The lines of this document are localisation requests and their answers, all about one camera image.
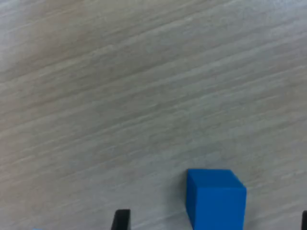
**black plastic piece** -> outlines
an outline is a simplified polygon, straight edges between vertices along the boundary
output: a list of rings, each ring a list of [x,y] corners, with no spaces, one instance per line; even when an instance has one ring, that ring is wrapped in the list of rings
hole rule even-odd
[[[130,209],[119,209],[114,214],[111,230],[131,230]]]
[[[303,212],[302,230],[307,230],[307,211]]]

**blue cube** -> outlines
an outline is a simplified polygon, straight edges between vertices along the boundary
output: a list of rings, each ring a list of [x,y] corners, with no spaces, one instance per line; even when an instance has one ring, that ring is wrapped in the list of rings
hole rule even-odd
[[[231,170],[188,170],[186,208],[194,230],[243,230],[246,196]]]

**black object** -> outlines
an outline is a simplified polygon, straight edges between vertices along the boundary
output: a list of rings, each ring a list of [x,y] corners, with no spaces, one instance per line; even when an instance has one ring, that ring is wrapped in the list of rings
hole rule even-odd
[[[303,212],[302,230],[307,230],[307,211]]]
[[[111,230],[131,230],[130,209],[119,209],[114,214]]]

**cube side face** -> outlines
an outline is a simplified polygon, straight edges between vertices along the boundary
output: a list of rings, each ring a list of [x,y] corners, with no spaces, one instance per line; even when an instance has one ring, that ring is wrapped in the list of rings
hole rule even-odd
[[[195,186],[195,183],[191,178],[191,176],[188,174],[186,209],[193,228],[195,225],[196,202],[197,202],[197,187]]]
[[[198,190],[194,230],[243,230],[246,188]]]

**cube top face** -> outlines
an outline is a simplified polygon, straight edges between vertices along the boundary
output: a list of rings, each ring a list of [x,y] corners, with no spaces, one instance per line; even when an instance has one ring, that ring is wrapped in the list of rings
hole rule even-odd
[[[197,188],[245,189],[231,170],[189,169],[188,176],[192,178]]]

